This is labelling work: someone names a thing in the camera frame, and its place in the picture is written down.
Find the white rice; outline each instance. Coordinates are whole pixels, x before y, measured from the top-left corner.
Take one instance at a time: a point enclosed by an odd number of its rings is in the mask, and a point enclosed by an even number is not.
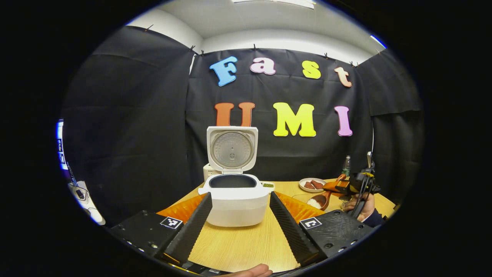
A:
[[[314,200],[314,199],[309,199],[309,201],[307,202],[308,205],[311,205],[315,208],[321,208],[321,205],[318,203],[318,201]]]

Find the ceiling light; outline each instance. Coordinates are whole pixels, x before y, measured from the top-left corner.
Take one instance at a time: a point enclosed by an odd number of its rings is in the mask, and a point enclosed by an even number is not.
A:
[[[381,41],[379,41],[379,40],[378,40],[375,36],[371,35],[370,37],[371,37],[372,39],[374,39],[377,43],[381,44],[381,46],[383,46],[383,47],[384,47],[384,49],[386,49],[386,46],[384,46],[384,44],[383,44],[383,43],[381,43]]]
[[[251,2],[251,1],[268,1],[268,2],[282,2],[282,3],[289,3],[289,4],[294,4],[297,6],[303,6],[306,8],[314,9],[314,4],[315,2],[311,0],[232,0],[234,3],[239,3],[239,2]]]

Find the meat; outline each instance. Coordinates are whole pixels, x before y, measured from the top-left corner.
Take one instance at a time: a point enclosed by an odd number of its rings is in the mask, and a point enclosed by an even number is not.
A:
[[[311,184],[313,184],[313,186],[316,188],[316,189],[322,189],[323,188],[323,184],[320,183],[320,182],[316,182],[315,180],[312,180],[311,181]]]
[[[313,186],[311,183],[309,183],[309,182],[306,182],[306,184],[304,184],[304,187],[305,187],[305,188],[308,188],[308,189],[316,189],[316,188],[314,188],[314,186]]]

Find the sleeve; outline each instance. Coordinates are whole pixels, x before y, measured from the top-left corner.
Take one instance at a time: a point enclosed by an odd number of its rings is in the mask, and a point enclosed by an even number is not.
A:
[[[370,227],[376,227],[377,225],[381,225],[384,223],[383,216],[378,213],[376,208],[374,208],[374,212],[370,216],[368,216],[366,219],[364,219],[362,222],[364,222],[366,225]]]

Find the black curtain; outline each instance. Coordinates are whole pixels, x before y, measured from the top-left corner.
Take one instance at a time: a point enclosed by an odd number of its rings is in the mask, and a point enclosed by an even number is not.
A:
[[[218,86],[218,77],[209,67],[234,56],[236,80]],[[276,73],[266,75],[250,70],[253,59],[265,57],[275,62]],[[319,65],[319,79],[303,75],[303,61]],[[349,73],[352,87],[342,85],[335,68],[343,67]],[[311,53],[281,49],[238,49],[211,52],[195,57],[189,78],[186,99],[186,134],[191,180],[194,185],[203,182],[202,168],[208,163],[206,129],[216,125],[217,103],[233,103],[230,125],[240,126],[241,102],[252,102],[251,126],[258,128],[256,164],[250,171],[260,180],[300,180],[305,177],[334,178],[341,173],[346,155],[352,157],[352,170],[367,166],[366,154],[372,147],[372,122],[365,88],[357,71],[341,61],[326,59]],[[276,137],[276,102],[290,105],[294,113],[300,105],[314,106],[315,137]],[[346,106],[353,135],[338,135],[338,114],[334,107]]]
[[[62,109],[66,160],[107,225],[168,207],[193,187],[185,96],[193,52],[126,26],[83,63]]]
[[[424,112],[415,81],[385,49],[357,67],[374,125],[374,162],[381,194],[400,204],[418,180]]]

